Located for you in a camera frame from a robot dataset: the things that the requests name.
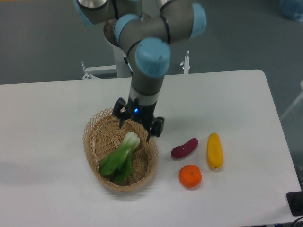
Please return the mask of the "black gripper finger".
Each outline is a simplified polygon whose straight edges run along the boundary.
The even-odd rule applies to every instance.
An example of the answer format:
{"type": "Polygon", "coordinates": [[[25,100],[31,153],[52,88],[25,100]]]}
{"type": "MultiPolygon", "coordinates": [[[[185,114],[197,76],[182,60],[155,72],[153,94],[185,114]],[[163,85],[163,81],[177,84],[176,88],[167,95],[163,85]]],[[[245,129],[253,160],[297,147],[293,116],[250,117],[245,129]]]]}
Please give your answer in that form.
{"type": "Polygon", "coordinates": [[[163,117],[156,117],[153,119],[151,125],[148,126],[147,128],[147,132],[148,132],[146,138],[147,142],[150,140],[151,137],[159,137],[162,134],[164,128],[164,122],[165,119],[163,117]]]}
{"type": "Polygon", "coordinates": [[[112,115],[118,119],[120,128],[122,128],[124,122],[129,119],[127,104],[123,98],[120,97],[116,101],[112,111],[112,115]]]}

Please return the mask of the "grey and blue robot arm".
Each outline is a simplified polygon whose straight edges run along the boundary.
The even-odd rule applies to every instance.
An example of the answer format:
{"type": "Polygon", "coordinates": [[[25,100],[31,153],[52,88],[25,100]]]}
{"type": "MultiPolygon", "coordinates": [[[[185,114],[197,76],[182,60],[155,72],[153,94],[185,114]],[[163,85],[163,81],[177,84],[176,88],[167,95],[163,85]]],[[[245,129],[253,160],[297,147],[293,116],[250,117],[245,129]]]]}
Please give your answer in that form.
{"type": "Polygon", "coordinates": [[[170,66],[170,45],[196,37],[206,28],[206,12],[193,0],[160,0],[160,14],[142,19],[139,0],[76,0],[83,23],[93,26],[114,19],[117,46],[132,70],[128,100],[118,99],[112,115],[120,125],[128,119],[141,124],[148,137],[159,137],[164,119],[154,116],[164,76],[170,66]]]}

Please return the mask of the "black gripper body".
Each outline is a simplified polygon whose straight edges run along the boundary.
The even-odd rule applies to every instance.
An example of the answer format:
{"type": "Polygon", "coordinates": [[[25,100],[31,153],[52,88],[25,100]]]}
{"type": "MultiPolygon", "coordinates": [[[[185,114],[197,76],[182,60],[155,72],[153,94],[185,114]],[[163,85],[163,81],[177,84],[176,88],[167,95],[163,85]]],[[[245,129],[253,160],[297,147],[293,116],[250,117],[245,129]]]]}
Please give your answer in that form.
{"type": "Polygon", "coordinates": [[[125,117],[141,124],[146,130],[151,130],[155,119],[153,114],[156,104],[157,102],[152,105],[143,106],[138,101],[128,97],[125,117]]]}

